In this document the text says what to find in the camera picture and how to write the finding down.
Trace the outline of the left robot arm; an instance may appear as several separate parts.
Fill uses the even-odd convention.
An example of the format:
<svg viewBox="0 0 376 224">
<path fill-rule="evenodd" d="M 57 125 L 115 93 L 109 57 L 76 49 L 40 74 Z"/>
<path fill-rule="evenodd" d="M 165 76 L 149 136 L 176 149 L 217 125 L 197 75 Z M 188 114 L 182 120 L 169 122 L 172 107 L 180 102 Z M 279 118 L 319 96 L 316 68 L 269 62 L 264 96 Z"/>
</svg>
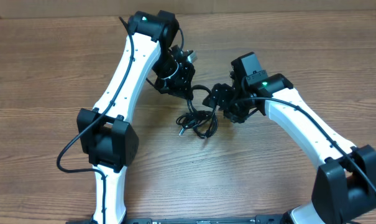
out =
<svg viewBox="0 0 376 224">
<path fill-rule="evenodd" d="M 184 99 L 191 96 L 195 53 L 173 44 L 179 30 L 171 12 L 151 15 L 138 11 L 131 16 L 125 49 L 106 91 L 92 110 L 78 113 L 81 146 L 96 178 L 96 210 L 88 223 L 123 223 L 126 219 L 126 171 L 139 148 L 133 113 L 148 74 L 156 74 L 153 86 L 159 93 Z"/>
</svg>

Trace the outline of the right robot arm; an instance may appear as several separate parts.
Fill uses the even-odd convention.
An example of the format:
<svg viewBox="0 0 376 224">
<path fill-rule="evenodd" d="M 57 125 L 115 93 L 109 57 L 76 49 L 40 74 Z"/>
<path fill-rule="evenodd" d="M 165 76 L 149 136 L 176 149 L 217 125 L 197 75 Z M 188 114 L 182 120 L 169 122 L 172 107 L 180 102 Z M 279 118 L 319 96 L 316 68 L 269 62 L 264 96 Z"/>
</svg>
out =
<svg viewBox="0 0 376 224">
<path fill-rule="evenodd" d="M 233 123 L 255 112 L 276 122 L 316 170 L 311 200 L 257 223 L 353 223 L 376 209 L 376 150 L 357 147 L 328 126 L 281 73 L 268 75 L 250 52 L 231 63 L 232 85 L 216 84 L 203 104 L 219 108 Z"/>
</svg>

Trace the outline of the black cable silver USB plug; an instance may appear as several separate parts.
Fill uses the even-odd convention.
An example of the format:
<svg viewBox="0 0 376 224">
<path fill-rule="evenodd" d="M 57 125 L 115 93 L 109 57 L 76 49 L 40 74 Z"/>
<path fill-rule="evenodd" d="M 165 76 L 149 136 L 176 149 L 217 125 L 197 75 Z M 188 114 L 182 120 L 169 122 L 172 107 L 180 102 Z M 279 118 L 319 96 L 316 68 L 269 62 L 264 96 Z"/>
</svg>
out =
<svg viewBox="0 0 376 224">
<path fill-rule="evenodd" d="M 213 136 L 218 130 L 218 118 L 216 116 L 216 105 L 210 106 L 211 111 L 197 110 L 193 106 L 193 99 L 187 99 L 188 112 L 176 119 L 176 124 L 181 126 L 179 136 L 182 136 L 187 129 L 192 129 L 201 139 Z M 207 130 L 202 133 L 199 128 L 209 123 Z"/>
</svg>

